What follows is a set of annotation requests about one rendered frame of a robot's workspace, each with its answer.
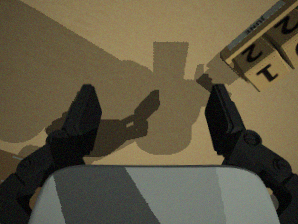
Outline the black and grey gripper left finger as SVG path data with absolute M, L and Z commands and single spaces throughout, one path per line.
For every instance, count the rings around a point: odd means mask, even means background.
M 29 201 L 49 175 L 85 164 L 83 157 L 93 150 L 101 116 L 94 86 L 83 84 L 62 129 L 51 132 L 46 144 L 21 160 L 16 172 L 0 184 L 1 224 L 28 224 Z

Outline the beige number cube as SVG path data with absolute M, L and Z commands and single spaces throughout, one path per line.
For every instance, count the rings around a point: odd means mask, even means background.
M 290 73 L 278 51 L 262 36 L 233 60 L 258 92 L 262 92 Z
M 298 68 L 298 10 L 293 9 L 264 33 L 282 59 L 292 68 Z

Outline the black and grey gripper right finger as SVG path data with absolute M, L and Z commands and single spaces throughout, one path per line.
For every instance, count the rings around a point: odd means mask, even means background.
M 214 151 L 224 157 L 221 165 L 256 173 L 278 200 L 280 224 L 298 224 L 298 175 L 292 173 L 288 161 L 262 145 L 258 133 L 246 130 L 224 84 L 212 87 L 205 117 Z

